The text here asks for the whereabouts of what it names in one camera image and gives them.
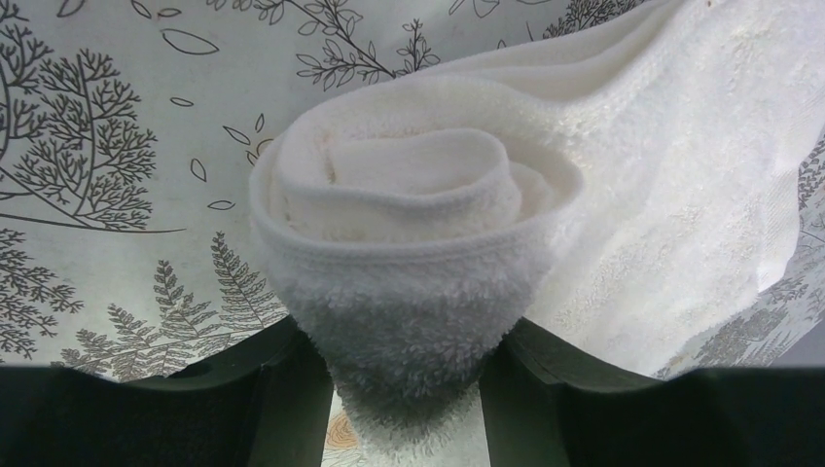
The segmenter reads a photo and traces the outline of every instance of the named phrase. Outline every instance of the partially rolled towel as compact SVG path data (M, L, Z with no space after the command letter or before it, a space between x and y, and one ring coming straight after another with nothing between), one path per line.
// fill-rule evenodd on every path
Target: partially rolled towel
M487 463L473 382L522 316L651 375L779 280L823 18L650 0L344 94L270 144L253 241L371 465Z

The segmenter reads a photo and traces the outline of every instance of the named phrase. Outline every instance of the towel fold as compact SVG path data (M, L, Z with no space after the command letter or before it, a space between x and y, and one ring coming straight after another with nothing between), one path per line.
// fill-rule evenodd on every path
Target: towel fold
M651 375L779 280L825 125L822 18L651 0L334 98L270 144L253 240L373 458L388 426L447 449L433 427L523 315Z

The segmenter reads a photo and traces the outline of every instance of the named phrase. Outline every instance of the patterned fabric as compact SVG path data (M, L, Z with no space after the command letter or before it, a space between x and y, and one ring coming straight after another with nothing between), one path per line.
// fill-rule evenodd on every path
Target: patterned fabric
M0 363L167 375L286 309L246 179L317 103L639 0L0 0ZM660 377L768 365L825 318L825 140L786 277ZM324 466L362 464L334 401Z

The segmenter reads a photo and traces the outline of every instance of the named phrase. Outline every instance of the gray floor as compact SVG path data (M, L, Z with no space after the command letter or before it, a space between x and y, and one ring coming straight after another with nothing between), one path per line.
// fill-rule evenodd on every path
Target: gray floor
M825 367L825 322L816 325L784 355L775 367Z

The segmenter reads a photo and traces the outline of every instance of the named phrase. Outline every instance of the towel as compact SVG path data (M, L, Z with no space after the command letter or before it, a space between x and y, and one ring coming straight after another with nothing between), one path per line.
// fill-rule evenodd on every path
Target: towel
M370 465L488 465L474 381L522 316L651 375L779 280L822 18L651 0L341 95L269 145L253 242Z

